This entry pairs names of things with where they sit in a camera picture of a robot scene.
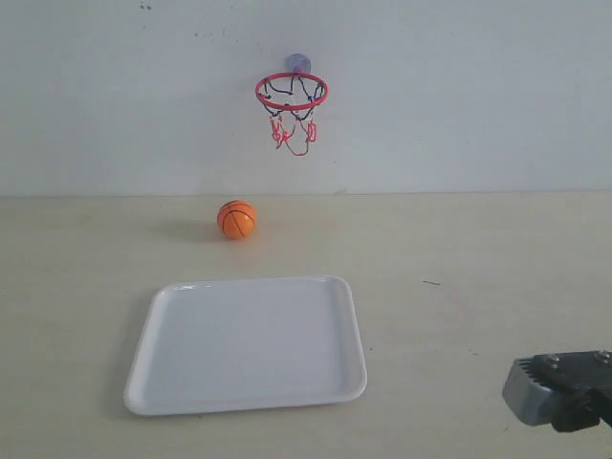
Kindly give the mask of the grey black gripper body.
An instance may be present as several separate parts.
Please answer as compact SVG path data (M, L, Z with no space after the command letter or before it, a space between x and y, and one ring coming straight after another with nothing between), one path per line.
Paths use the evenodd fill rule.
M502 389L526 426L576 432L611 424L611 352L539 354L514 360Z

